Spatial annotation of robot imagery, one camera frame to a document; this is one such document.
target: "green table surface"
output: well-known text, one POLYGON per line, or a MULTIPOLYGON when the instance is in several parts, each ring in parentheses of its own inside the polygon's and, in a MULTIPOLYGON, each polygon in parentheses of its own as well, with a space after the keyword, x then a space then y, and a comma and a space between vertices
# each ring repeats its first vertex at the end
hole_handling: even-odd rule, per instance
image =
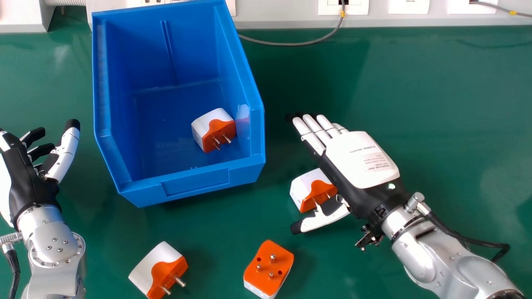
MULTIPOLYGON (((295 111, 321 112, 371 134, 407 188, 423 192, 447 225, 511 244, 500 265, 532 296, 531 29, 345 29, 307 47, 245 42, 266 113, 267 163, 259 180, 144 209, 117 194, 94 141, 83 9, 56 14, 48 34, 0 36, 0 126, 18 135, 44 126, 45 141, 56 142, 66 119, 81 121, 78 153, 58 199, 87 242, 87 298, 142 298, 128 274, 165 240, 189 263, 186 288, 174 287, 169 298, 252 299, 243 272, 266 239, 295 254, 278 298, 436 298, 409 280, 388 240, 366 253, 353 246, 362 220, 291 235, 289 225, 301 215, 290 182, 315 168, 284 121, 295 111)), ((291 41, 326 31, 246 33, 291 41)), ((0 233, 9 232, 1 221, 0 233)), ((30 273, 26 249, 17 248, 21 292, 30 273)), ((10 282, 0 261, 0 294, 10 282)))

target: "blue storage box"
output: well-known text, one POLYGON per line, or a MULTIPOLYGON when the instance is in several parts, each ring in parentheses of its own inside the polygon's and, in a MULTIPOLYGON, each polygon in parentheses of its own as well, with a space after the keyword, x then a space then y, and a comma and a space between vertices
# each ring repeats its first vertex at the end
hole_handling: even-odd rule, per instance
POLYGON ((137 207, 255 182, 264 108, 224 0, 93 14, 94 134, 137 207), (190 123, 216 108, 237 137, 203 153, 190 123))

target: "robotic arm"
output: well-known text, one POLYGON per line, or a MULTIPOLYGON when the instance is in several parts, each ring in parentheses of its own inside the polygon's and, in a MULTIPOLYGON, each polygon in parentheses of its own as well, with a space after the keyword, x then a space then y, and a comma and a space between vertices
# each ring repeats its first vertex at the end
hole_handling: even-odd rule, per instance
POLYGON ((16 232, 0 238, 13 270, 9 299, 14 299, 20 266, 13 244, 24 242, 31 278, 22 299, 85 298, 85 241, 64 222, 55 199, 78 147, 80 123, 69 120, 60 141, 30 149, 44 128, 18 139, 0 129, 0 213, 16 232), (33 161, 48 155, 44 163, 33 161))
POLYGON ((368 221, 358 248, 364 251, 368 245, 379 245, 386 236, 407 275, 441 299, 525 298, 495 264, 510 246, 467 238, 446 227, 421 193, 406 191, 397 165, 366 132, 349 132, 323 115, 294 115, 287 120, 339 194, 294 223, 292 233, 353 214, 368 221), (489 261, 464 244, 501 250, 489 261))

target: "label sticker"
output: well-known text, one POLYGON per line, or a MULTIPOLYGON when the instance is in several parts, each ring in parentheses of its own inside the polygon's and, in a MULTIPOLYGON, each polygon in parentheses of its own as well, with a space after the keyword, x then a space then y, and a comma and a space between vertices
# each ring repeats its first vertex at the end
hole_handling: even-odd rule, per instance
POLYGON ((384 153, 363 155, 361 164, 361 168, 364 172, 377 172, 392 169, 390 160, 384 153))

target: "orange and white plug adapter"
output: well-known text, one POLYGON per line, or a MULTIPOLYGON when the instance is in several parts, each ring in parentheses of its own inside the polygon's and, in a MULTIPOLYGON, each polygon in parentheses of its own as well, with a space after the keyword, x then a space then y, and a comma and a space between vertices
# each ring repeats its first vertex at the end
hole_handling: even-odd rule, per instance
POLYGON ((204 153, 220 150, 236 136, 235 120, 223 108, 210 111, 192 122, 192 135, 204 153))
POLYGON ((293 264, 292 252, 266 240, 244 272, 244 287, 260 298, 274 299, 293 264))
POLYGON ((301 213, 316 208, 336 195, 338 189, 325 176, 321 169, 311 170, 292 181, 290 197, 301 213))
POLYGON ((181 287, 185 283, 181 276, 187 271, 185 257, 166 242, 152 249, 129 275, 129 280, 149 299, 161 299, 170 295, 175 284, 181 287))

